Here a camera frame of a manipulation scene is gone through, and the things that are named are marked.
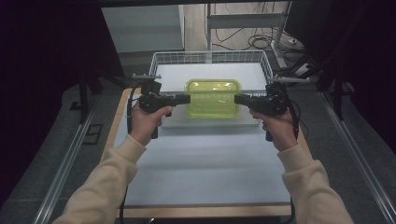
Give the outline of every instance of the beige sleeve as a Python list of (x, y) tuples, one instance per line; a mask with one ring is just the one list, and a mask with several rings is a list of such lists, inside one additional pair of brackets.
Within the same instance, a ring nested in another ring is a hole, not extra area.
[(126, 187), (137, 173), (136, 162), (145, 150), (127, 134), (119, 147), (106, 152), (53, 223), (114, 223)]
[(279, 152), (283, 181), (296, 209), (297, 223), (353, 223), (343, 200), (329, 186), (320, 161), (313, 161), (298, 145)]

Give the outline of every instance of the black controller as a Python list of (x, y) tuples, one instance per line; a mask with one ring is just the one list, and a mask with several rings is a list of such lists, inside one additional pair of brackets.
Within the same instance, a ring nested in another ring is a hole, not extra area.
[[(159, 94), (160, 88), (161, 84), (158, 82), (153, 83), (153, 81), (142, 86), (143, 95), (139, 97), (139, 107), (143, 111), (152, 114), (165, 106), (186, 105), (191, 101), (191, 97), (187, 94)], [(156, 138), (158, 138), (158, 128), (155, 128), (154, 132), (151, 134), (151, 139)]]
[[(233, 101), (238, 105), (246, 105), (248, 108), (268, 116), (282, 115), (288, 110), (288, 107), (291, 107), (289, 96), (286, 94), (285, 85), (274, 82), (266, 85), (265, 89), (267, 92), (265, 96), (236, 94)], [(272, 135), (268, 131), (265, 139), (269, 142), (273, 140)]]

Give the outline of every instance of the cuff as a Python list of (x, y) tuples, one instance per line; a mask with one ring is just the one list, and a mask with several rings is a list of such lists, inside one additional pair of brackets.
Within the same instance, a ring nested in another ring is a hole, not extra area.
[(285, 173), (298, 170), (314, 162), (301, 145), (281, 151), (277, 153), (277, 156), (285, 167)]
[(125, 140), (116, 148), (117, 152), (131, 163), (136, 164), (137, 160), (146, 151), (146, 148), (138, 143), (131, 135), (127, 134)]

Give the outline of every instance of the green plastic tray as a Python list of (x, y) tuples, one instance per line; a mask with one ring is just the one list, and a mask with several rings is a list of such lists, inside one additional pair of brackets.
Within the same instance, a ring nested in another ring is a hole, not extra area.
[(185, 91), (191, 96), (187, 116), (200, 119), (231, 119), (238, 115), (239, 105), (233, 96), (241, 92), (241, 84), (234, 79), (192, 79)]

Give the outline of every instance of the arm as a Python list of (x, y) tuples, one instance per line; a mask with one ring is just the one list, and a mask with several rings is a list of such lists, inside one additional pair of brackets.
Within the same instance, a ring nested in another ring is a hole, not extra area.
[(114, 223), (126, 187), (137, 173), (137, 160), (146, 151), (154, 128), (161, 125), (161, 116), (171, 111), (172, 107), (164, 107), (148, 115), (135, 105), (131, 133), (107, 151), (54, 223)]
[(262, 127), (274, 137), (278, 157), (285, 167), (283, 182), (296, 208), (297, 223), (353, 223), (340, 196), (329, 186), (320, 161), (313, 161), (298, 144), (292, 130), (290, 112), (269, 117), (253, 110)]

